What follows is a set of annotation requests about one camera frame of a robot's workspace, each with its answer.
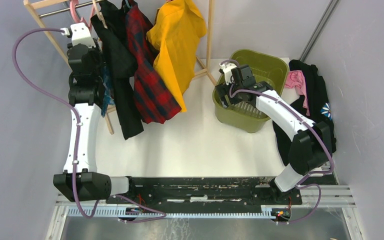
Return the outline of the yellow skirt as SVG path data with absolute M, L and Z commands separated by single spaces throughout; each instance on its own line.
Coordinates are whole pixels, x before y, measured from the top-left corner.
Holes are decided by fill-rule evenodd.
M 207 24 L 192 0 L 172 0 L 162 5 L 146 36 L 159 54 L 153 67 L 181 108 L 187 111 L 183 94 L 195 77 L 196 53 Z

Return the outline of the olive green plastic basket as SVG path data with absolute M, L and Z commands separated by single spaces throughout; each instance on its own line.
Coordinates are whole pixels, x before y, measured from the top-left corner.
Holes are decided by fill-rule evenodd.
M 256 82 L 265 81 L 273 87 L 278 95 L 282 94 L 289 72 L 287 62 L 278 57 L 250 49 L 239 49 L 233 52 L 230 58 L 241 65 L 249 65 Z M 248 133 L 258 132 L 270 120 L 270 117 L 247 102 L 233 104 L 228 108 L 224 108 L 216 90 L 213 90 L 212 100 L 215 116 L 219 122 Z

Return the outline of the metal rack rod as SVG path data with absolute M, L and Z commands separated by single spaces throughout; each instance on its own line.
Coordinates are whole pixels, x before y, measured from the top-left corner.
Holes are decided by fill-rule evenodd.
M 76 9 L 79 9 L 79 8 L 84 8 L 84 7 L 90 6 L 92 4 L 93 4 L 93 1 L 80 3 L 80 4 L 77 4 L 73 9 L 76 10 Z M 53 16 L 53 15 L 57 15 L 57 14 L 60 14 L 60 13 L 70 12 L 70 11 L 71 11 L 71 8 L 70 7 L 66 7 L 66 8 L 55 10 L 55 11 L 52 11 L 52 12 L 40 14 L 38 17 L 40 19 L 42 19 L 42 18 Z

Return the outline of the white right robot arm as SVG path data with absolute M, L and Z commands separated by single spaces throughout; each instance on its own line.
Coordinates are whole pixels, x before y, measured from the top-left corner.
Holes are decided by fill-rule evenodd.
M 268 196 L 273 203 L 282 204 L 289 198 L 289 191 L 299 188 L 311 175 L 332 173 L 332 168 L 319 170 L 325 163 L 334 166 L 328 124 L 316 123 L 300 114 L 269 83 L 257 82 L 247 64 L 225 60 L 219 64 L 219 71 L 224 82 L 216 85 L 215 90 L 225 109 L 234 104 L 248 103 L 270 117 L 291 141 L 288 164 L 270 183 Z

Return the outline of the black garment with flower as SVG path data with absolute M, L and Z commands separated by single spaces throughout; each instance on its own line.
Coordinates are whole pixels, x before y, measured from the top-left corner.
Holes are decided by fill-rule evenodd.
M 310 116 L 306 115 L 307 110 L 303 108 L 303 95 L 299 95 L 299 98 L 292 102 L 290 106 L 316 123 L 325 122 L 330 129 L 332 145 L 330 152 L 336 152 L 337 140 L 334 135 L 334 122 L 325 79 L 319 74 L 319 70 L 314 64 L 308 65 L 300 60 L 293 59 L 288 65 L 289 71 L 301 70 L 304 74 Z

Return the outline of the red plaid skirt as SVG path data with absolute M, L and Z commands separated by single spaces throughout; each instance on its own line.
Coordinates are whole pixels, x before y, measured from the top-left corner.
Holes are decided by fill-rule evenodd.
M 127 46 L 137 62 L 133 75 L 134 103 L 144 123 L 164 124 L 182 108 L 153 67 L 158 54 L 146 37 L 153 24 L 134 0 L 122 1 L 122 10 Z

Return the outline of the blue floral skirt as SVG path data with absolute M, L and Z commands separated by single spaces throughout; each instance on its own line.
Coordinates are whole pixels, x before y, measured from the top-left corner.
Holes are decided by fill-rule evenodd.
M 109 107 L 114 107 L 114 97 L 113 97 L 113 83 L 111 79 L 111 73 L 109 67 L 104 64 L 101 68 L 102 85 L 104 87 L 103 103 L 101 107 L 101 116 L 105 117 L 106 113 L 109 111 Z

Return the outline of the black skirt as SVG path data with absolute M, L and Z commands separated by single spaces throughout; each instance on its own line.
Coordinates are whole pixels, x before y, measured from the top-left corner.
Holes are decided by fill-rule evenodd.
M 126 14 L 108 0 L 99 3 L 104 23 L 97 15 L 91 17 L 92 26 L 102 41 L 102 52 L 109 68 L 113 99 L 123 134 L 128 140 L 144 131 L 142 117 L 136 107 L 130 78 L 138 69 L 136 58 L 128 50 L 124 26 Z

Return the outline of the pink garment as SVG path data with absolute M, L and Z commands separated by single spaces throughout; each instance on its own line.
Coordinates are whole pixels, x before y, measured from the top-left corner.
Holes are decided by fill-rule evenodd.
M 303 72 L 301 70 L 290 71 L 287 74 L 284 87 L 287 89 L 295 89 L 298 95 L 304 96 L 302 107 L 306 109 L 306 115 L 310 116 L 306 79 Z

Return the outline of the pink plastic hanger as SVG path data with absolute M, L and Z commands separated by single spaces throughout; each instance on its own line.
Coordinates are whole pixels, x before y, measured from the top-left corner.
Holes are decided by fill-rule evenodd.
M 70 7 L 70 14 L 71 14 L 71 18 L 73 20 L 73 22 L 75 24 L 78 24 L 78 23 L 84 23 L 89 30 L 92 29 L 92 23 L 91 23 L 91 18 L 95 15 L 96 13 L 96 9 L 94 7 L 91 8 L 91 11 L 90 11 L 90 16 L 88 18 L 88 20 L 84 17 L 80 17 L 79 14 L 77 13 L 77 10 L 74 9 L 74 7 L 76 5 L 79 4 L 79 1 L 78 0 L 70 0 L 69 1 L 69 7 Z

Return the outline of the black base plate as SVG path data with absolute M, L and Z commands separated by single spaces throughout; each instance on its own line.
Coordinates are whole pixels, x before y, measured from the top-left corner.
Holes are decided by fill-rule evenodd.
M 274 190 L 272 177 L 128 177 L 123 196 L 167 214 L 259 213 L 301 205 L 298 189 Z

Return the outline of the wooden clothes rack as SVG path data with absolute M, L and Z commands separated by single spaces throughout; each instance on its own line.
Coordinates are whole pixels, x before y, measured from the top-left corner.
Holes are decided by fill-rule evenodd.
M 37 13 L 38 9 L 46 8 L 49 6 L 57 5 L 63 3 L 63 0 L 37 0 L 30 2 L 29 0 L 24 0 L 23 5 L 33 17 L 37 25 L 41 28 L 45 28 L 46 25 L 42 21 L 42 18 L 39 18 L 39 14 Z M 202 61 L 198 56 L 196 57 L 196 62 L 200 67 L 200 70 L 195 72 L 194 78 L 207 77 L 213 85 L 216 85 L 217 81 L 211 73 L 211 53 L 212 53 L 212 38 L 213 38 L 213 25 L 214 25 L 214 9 L 215 9 L 215 1 L 207 0 L 208 4 L 207 10 L 207 37 L 206 37 L 206 58 L 205 61 Z M 50 43 L 54 46 L 57 52 L 60 54 L 62 59 L 68 63 L 68 57 L 65 52 L 62 50 L 61 46 L 57 43 L 55 37 L 46 31 L 44 33 Z

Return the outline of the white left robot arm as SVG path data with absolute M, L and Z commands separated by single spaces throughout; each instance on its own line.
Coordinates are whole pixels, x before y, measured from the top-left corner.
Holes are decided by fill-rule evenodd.
M 97 129 L 105 93 L 105 61 L 99 44 L 96 39 L 91 43 L 70 43 L 67 56 L 71 68 L 70 144 L 66 163 L 62 172 L 53 176 L 53 185 L 71 202 L 106 200 L 118 194 L 123 202 L 132 203 L 138 191 L 129 185 L 128 177 L 110 177 L 97 168 Z

